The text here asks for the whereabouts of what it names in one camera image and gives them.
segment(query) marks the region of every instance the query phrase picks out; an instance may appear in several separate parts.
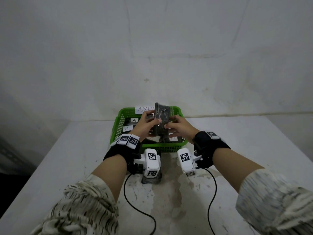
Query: striped sleeve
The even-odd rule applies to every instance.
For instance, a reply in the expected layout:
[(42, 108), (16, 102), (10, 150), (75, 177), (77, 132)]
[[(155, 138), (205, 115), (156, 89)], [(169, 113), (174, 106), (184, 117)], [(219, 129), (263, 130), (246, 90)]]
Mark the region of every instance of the striped sleeve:
[(64, 197), (32, 232), (45, 234), (116, 234), (118, 208), (106, 183), (95, 175), (65, 188)]
[(245, 178), (236, 209), (260, 234), (313, 234), (313, 193), (267, 169)]

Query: cord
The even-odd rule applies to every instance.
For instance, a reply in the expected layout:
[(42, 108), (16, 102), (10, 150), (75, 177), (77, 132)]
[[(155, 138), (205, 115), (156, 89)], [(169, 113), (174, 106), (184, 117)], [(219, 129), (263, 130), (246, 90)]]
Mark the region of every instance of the cord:
[[(214, 233), (214, 231), (213, 231), (213, 228), (212, 228), (212, 226), (211, 226), (211, 223), (210, 223), (210, 218), (209, 218), (209, 211), (210, 211), (210, 208), (211, 208), (211, 205), (212, 205), (212, 203), (213, 203), (213, 200), (215, 199), (215, 196), (216, 196), (216, 192), (217, 192), (217, 184), (216, 184), (216, 180), (215, 180), (215, 178), (214, 178), (214, 176), (213, 176), (213, 174), (208, 170), (208, 169), (206, 169), (206, 168), (202, 168), (202, 167), (196, 167), (196, 169), (204, 169), (204, 170), (206, 170), (208, 173), (210, 173), (211, 174), (211, 176), (213, 177), (213, 180), (214, 180), (214, 183), (215, 183), (215, 193), (214, 193), (214, 196), (213, 196), (213, 199), (211, 200), (211, 202), (210, 202), (210, 205), (209, 205), (209, 208), (208, 208), (208, 222), (209, 222), (209, 225), (210, 225), (210, 229), (211, 229), (211, 231), (212, 231), (212, 233), (215, 235), (215, 233)], [(140, 211), (139, 209), (137, 209), (135, 206), (133, 206), (129, 201), (128, 201), (128, 199), (127, 199), (127, 197), (126, 197), (126, 194), (125, 194), (125, 186), (126, 186), (126, 182), (127, 182), (127, 180), (128, 180), (128, 178), (130, 178), (130, 176), (131, 176), (132, 174), (130, 174), (127, 178), (126, 178), (126, 180), (125, 180), (125, 182), (124, 182), (124, 197), (125, 197), (125, 199), (126, 199), (126, 201), (127, 201), (127, 203), (131, 206), (131, 207), (133, 207), (135, 210), (137, 210), (139, 213), (142, 213), (142, 214), (144, 214), (144, 215), (146, 215), (146, 216), (148, 216), (148, 217), (150, 217), (150, 218), (152, 218), (153, 219), (153, 221), (154, 221), (154, 229), (153, 229), (153, 231), (152, 231), (152, 233), (150, 233), (149, 235), (153, 235), (154, 234), (154, 232), (156, 231), (156, 225), (157, 225), (157, 223), (156, 223), (156, 220), (155, 220), (155, 218), (154, 217), (152, 217), (150, 214), (146, 214), (146, 213), (144, 213), (144, 212), (142, 212), (142, 211)]]
[(156, 225), (157, 225), (157, 223), (156, 223), (156, 220), (155, 220), (155, 218), (154, 217), (152, 217), (150, 214), (146, 214), (146, 213), (144, 213), (144, 212), (142, 212), (142, 211), (140, 211), (139, 209), (137, 209), (137, 208), (135, 208), (135, 206), (133, 206), (129, 201), (128, 201), (128, 199), (126, 198), (126, 194), (125, 194), (125, 185), (126, 185), (126, 182), (127, 182), (127, 180), (128, 180), (128, 178), (130, 178), (130, 176), (131, 176), (132, 174), (130, 174), (127, 178), (126, 178), (126, 180), (125, 180), (125, 183), (124, 183), (124, 197), (125, 197), (125, 199), (126, 199), (126, 201), (127, 201), (127, 203), (129, 203), (129, 205), (131, 206), (131, 207), (133, 207), (135, 210), (137, 210), (139, 213), (142, 213), (142, 214), (144, 214), (144, 215), (146, 215), (146, 216), (148, 216), (148, 217), (150, 217), (150, 218), (152, 218), (153, 219), (153, 221), (154, 221), (154, 229), (153, 229), (153, 231), (152, 231), (152, 233), (150, 233), (149, 235), (153, 235), (154, 234), (154, 232), (156, 231)]
[(210, 174), (211, 174), (211, 176), (212, 176), (212, 177), (213, 177), (213, 179), (214, 179), (214, 183), (215, 183), (215, 193), (214, 193), (213, 199), (211, 200), (210, 205), (209, 205), (209, 208), (208, 208), (208, 221), (209, 221), (210, 229), (211, 229), (212, 233), (215, 235), (215, 233), (214, 233), (214, 231), (213, 231), (213, 228), (212, 228), (212, 226), (211, 226), (211, 223), (210, 223), (209, 211), (210, 211), (211, 204), (213, 203), (213, 200), (215, 199), (216, 192), (217, 192), (217, 184), (216, 184), (216, 180), (215, 180), (215, 178), (214, 178), (213, 174), (212, 174), (212, 173), (211, 173), (208, 169), (206, 169), (206, 168), (202, 168), (202, 167), (196, 167), (196, 169), (204, 169), (204, 170), (206, 170), (208, 173), (210, 173)]

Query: forearm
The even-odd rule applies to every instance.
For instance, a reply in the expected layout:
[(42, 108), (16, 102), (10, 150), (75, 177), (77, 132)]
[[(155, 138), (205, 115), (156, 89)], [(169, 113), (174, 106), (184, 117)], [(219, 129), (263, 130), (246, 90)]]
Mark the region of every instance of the forearm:
[(231, 149), (223, 148), (215, 150), (213, 163), (216, 169), (237, 192), (239, 192), (243, 180), (251, 172), (264, 168)]
[(125, 159), (121, 155), (115, 155), (101, 162), (92, 174), (101, 178), (108, 185), (115, 201), (117, 201), (126, 171), (127, 164)]

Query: white table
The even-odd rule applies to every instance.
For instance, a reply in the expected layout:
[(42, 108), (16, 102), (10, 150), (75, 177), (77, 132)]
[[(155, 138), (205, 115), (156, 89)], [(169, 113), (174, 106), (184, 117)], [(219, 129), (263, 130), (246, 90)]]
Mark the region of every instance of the white table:
[[(220, 135), (238, 153), (313, 190), (313, 163), (265, 117), (188, 119), (199, 129)], [(1, 234), (28, 234), (62, 197), (62, 190), (88, 176), (108, 149), (113, 121), (73, 122), (66, 128), (27, 184), (0, 220)], [(175, 154), (162, 155), (163, 178), (159, 185), (142, 185), (140, 175), (126, 186), (128, 199), (153, 215), (155, 234), (211, 234), (207, 209), (214, 194), (214, 181), (206, 171), (186, 178)], [(255, 233), (235, 209), (237, 193), (211, 167), (217, 196), (210, 210), (216, 234)], [(123, 192), (119, 201), (120, 234), (149, 234), (150, 218), (132, 209)]]

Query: green basket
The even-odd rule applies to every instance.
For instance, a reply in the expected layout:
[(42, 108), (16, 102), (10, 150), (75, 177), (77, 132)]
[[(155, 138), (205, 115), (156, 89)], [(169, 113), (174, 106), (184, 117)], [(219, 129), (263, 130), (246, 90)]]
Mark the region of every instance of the green basket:
[[(170, 106), (170, 115), (179, 115), (183, 117), (182, 111), (177, 106)], [(112, 136), (110, 139), (110, 144), (121, 134), (123, 129), (123, 124), (126, 118), (140, 118), (141, 115), (135, 114), (135, 108), (123, 108), (119, 111), (118, 116), (115, 118), (115, 122), (112, 128)], [(142, 148), (145, 149), (155, 149), (158, 153), (175, 153), (182, 146), (187, 144), (187, 140), (182, 138), (183, 142), (171, 142), (171, 143), (151, 143), (143, 144)]]

